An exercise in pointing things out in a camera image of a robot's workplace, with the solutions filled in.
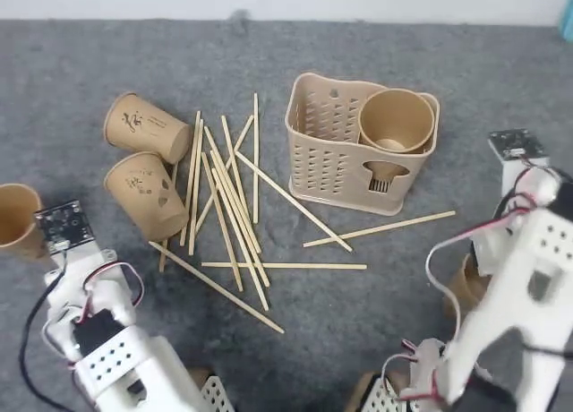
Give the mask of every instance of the gray carpet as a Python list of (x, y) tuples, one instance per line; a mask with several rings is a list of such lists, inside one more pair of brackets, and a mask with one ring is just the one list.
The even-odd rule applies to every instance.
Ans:
[[(311, 211), (340, 232), (443, 210), (458, 215), (355, 239), (354, 253), (335, 245), (303, 249), (303, 241), (322, 232), (261, 185), (257, 233), (265, 261), (369, 265), (366, 272), (272, 271), (269, 316), (285, 328), (279, 335), (173, 263), (158, 275), (158, 255), (101, 185), (127, 155), (104, 143), (101, 126), (114, 97), (135, 90), (189, 121), (201, 109), (222, 142), (218, 116), (228, 115), (236, 138), (257, 90), (264, 111), (261, 165), (286, 186), (283, 116), (292, 83), (305, 71), (425, 90), (442, 106), (438, 149), (401, 213), (387, 219), (305, 204)], [(214, 368), (243, 412), (339, 411), (360, 375), (399, 351), (401, 337), (418, 342), (451, 334), (423, 261), (433, 243), (492, 213), (500, 164), (488, 148), (488, 132), (529, 128), (556, 165), (569, 172), (573, 165), (573, 47), (553, 29), (4, 21), (0, 82), (0, 183), (32, 185), (47, 204), (79, 198), (100, 245), (115, 248), (145, 277), (141, 326), (167, 336), (187, 365)], [(251, 137), (244, 151), (252, 155)], [(250, 190), (252, 177), (243, 172)], [(211, 212), (188, 261), (222, 261), (224, 249)], [(433, 267), (440, 279), (450, 278), (465, 251), (458, 245), (437, 255)], [(45, 410), (24, 389), (15, 359), (44, 268), (5, 256), (0, 262), (0, 409)], [(209, 275), (235, 290), (230, 272)], [(251, 286), (244, 299), (259, 307)], [(44, 314), (30, 344), (33, 379), (51, 396), (85, 410), (64, 364), (38, 341), (43, 321)], [(498, 354), (486, 365), (502, 368), (507, 360), (508, 354)], [(569, 410), (573, 400), (573, 374), (567, 372), (556, 411)], [(465, 410), (494, 409), (476, 401)]]

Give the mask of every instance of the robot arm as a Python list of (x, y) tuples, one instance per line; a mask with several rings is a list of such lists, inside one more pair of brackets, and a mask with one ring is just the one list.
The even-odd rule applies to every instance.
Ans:
[(47, 297), (45, 339), (75, 372), (101, 411), (210, 412), (199, 388), (165, 338), (135, 325), (135, 306), (115, 252), (98, 248), (78, 202), (44, 210), (37, 221), (59, 269)]
[[(559, 351), (573, 331), (573, 184), (547, 167), (543, 148), (526, 131), (492, 137), (504, 171), (502, 195), (507, 196), (494, 218), (505, 210), (517, 213), (515, 207), (525, 209), (472, 235), (479, 271), (492, 278), (480, 304), (444, 349), (430, 342), (435, 339), (416, 349), (410, 385), (400, 397), (424, 398), (418, 403), (423, 412), (454, 405), (476, 379), (480, 354), (513, 328), (526, 343), (515, 410), (548, 410), (565, 366)], [(530, 158), (536, 158), (535, 164)], [(479, 376), (486, 382), (490, 378)]]

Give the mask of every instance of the pile of chopsticks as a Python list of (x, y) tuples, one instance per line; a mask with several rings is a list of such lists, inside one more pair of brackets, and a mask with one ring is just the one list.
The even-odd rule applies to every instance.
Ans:
[[(365, 270), (365, 264), (336, 264), (336, 263), (267, 263), (261, 261), (261, 244), (259, 243), (254, 231), (253, 225), (259, 222), (259, 178), (269, 184), (279, 194), (281, 194), (288, 202), (293, 204), (300, 210), (308, 219), (310, 219), (316, 226), (322, 229), (329, 237), (320, 239), (307, 244), (304, 247), (322, 245), (331, 242), (337, 242), (344, 247), (347, 251), (351, 252), (352, 247), (345, 241), (345, 238), (362, 236), (363, 234), (370, 234), (376, 231), (383, 231), (393, 228), (390, 226), (374, 227), (359, 232), (353, 232), (346, 235), (339, 236), (334, 233), (326, 224), (316, 218), (310, 213), (301, 203), (299, 203), (292, 195), (287, 193), (283, 188), (276, 184), (268, 175), (266, 175), (259, 166), (259, 100), (255, 93), (253, 97), (253, 113), (249, 116), (246, 124), (239, 135), (235, 146), (231, 142), (229, 127), (225, 116), (221, 116), (221, 124), (225, 135), (225, 143), (227, 146), (228, 158), (224, 161), (221, 155), (219, 146), (213, 139), (213, 135), (201, 119), (201, 112), (197, 112), (195, 117), (194, 136), (191, 147), (191, 161), (189, 165), (189, 175), (187, 178), (187, 190), (185, 195), (185, 208), (190, 212), (190, 221), (179, 236), (179, 245), (187, 245), (188, 254), (193, 255), (195, 247), (195, 239), (203, 225), (205, 218), (211, 208), (215, 205), (217, 212), (218, 223), (221, 233), (225, 240), (225, 247), (229, 262), (204, 262), (203, 267), (217, 267), (217, 268), (230, 268), (235, 278), (235, 283), (239, 292), (244, 291), (244, 280), (239, 268), (245, 267), (249, 271), (252, 283), (255, 286), (261, 305), (265, 311), (269, 310), (269, 302), (265, 295), (265, 288), (270, 286), (267, 269), (326, 269), (326, 270)], [(251, 126), (254, 124), (254, 156), (253, 161), (246, 158), (239, 152), (243, 141), (248, 134)], [(203, 150), (203, 135), (207, 136), (209, 143), (209, 156), (206, 150)], [(249, 212), (247, 200), (244, 193), (243, 182), (241, 180), (237, 159), (240, 159), (250, 170), (253, 172), (252, 181), (252, 214)], [(201, 166), (203, 168), (207, 184), (210, 189), (210, 197), (205, 203), (201, 215), (198, 217), (198, 196), (201, 177)], [(172, 180), (175, 183), (177, 178), (178, 166), (173, 166)], [(231, 241), (229, 227), (226, 222), (225, 213), (230, 221), (232, 232), (235, 234), (236, 241), (239, 244), (241, 254), (243, 255), (244, 262), (237, 262), (233, 243)], [(409, 221), (402, 221), (393, 225), (394, 227), (402, 227), (405, 225), (414, 224), (417, 222), (425, 222), (426, 220), (444, 218), (451, 216), (455, 212), (444, 212), (443, 214), (431, 215), (430, 217), (422, 217), (421, 219), (412, 219)], [(168, 251), (168, 241), (164, 241), (161, 245), (150, 242), (150, 245), (161, 252), (159, 260), (159, 271), (165, 268), (166, 257), (169, 257), (174, 262), (178, 263), (184, 269), (191, 272), (194, 276), (208, 284), (210, 287), (217, 290), (220, 294), (234, 302), (239, 307), (243, 308), (246, 312), (259, 319), (261, 322), (269, 325), (273, 330), (284, 333), (276, 323), (268, 317), (249, 306), (243, 300), (233, 295), (221, 287), (218, 283), (195, 269), (191, 264), (185, 262), (175, 254)]]

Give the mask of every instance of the beige plastic basket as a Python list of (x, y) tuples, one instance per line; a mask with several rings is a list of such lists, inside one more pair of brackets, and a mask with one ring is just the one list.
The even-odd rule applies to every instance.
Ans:
[[(422, 164), (433, 153), (438, 136), (440, 103), (419, 93), (432, 107), (435, 124), (431, 138), (414, 153), (392, 153), (359, 143), (359, 112), (374, 93), (387, 88), (370, 82), (337, 81), (304, 73), (296, 81), (285, 124), (290, 146), (294, 197), (395, 215)], [(376, 180), (365, 166), (391, 163), (404, 169), (391, 180)]]

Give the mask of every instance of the circuit board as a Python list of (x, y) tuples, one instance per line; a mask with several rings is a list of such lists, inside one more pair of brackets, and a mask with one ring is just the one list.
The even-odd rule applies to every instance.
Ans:
[(537, 137), (525, 128), (490, 133), (489, 141), (503, 161), (549, 157)]
[(50, 255), (95, 240), (88, 217), (77, 200), (39, 210), (34, 218), (44, 233)]

